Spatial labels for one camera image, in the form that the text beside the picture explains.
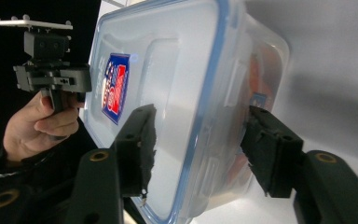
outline blue label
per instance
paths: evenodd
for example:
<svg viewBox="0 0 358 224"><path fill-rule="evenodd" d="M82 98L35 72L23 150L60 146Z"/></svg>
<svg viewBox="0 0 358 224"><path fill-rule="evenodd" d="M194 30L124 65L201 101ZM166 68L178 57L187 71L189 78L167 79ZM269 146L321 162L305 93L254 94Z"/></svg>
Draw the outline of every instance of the blue label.
<svg viewBox="0 0 358 224"><path fill-rule="evenodd" d="M254 94L250 100L250 105L264 108L266 101L267 101L267 96L265 94L254 92Z"/></svg>
<svg viewBox="0 0 358 224"><path fill-rule="evenodd" d="M118 124L126 100L127 83L130 75L130 55L110 55L103 79L103 113Z"/></svg>

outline plastic food container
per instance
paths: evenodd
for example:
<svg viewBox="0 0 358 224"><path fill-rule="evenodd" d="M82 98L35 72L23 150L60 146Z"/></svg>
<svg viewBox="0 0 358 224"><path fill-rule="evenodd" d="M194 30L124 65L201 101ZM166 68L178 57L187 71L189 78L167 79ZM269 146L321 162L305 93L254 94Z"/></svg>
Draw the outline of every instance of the plastic food container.
<svg viewBox="0 0 358 224"><path fill-rule="evenodd" d="M246 191L248 105L272 108L288 54L244 1L146 1L101 17L83 120L110 147L133 109L156 107L148 198L133 198L147 222L188 223Z"/></svg>

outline black background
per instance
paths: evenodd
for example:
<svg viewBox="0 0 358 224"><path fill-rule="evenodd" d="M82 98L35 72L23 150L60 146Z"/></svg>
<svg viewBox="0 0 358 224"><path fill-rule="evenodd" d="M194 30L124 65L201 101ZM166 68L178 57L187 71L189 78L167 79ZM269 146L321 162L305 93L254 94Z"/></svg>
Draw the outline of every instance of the black background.
<svg viewBox="0 0 358 224"><path fill-rule="evenodd" d="M65 23L71 21L74 30L65 31L70 35L71 52L63 59L71 63L86 63L89 60L92 38L97 22L101 0L62 0L62 1L0 1L0 18L19 20L28 14L33 21ZM6 124L10 117L32 99L27 91L17 89L17 79L13 65L25 63L30 56L23 52L23 32L25 28L0 27L0 146ZM95 146L80 123L79 131L65 144L75 153L83 153Z"/></svg>

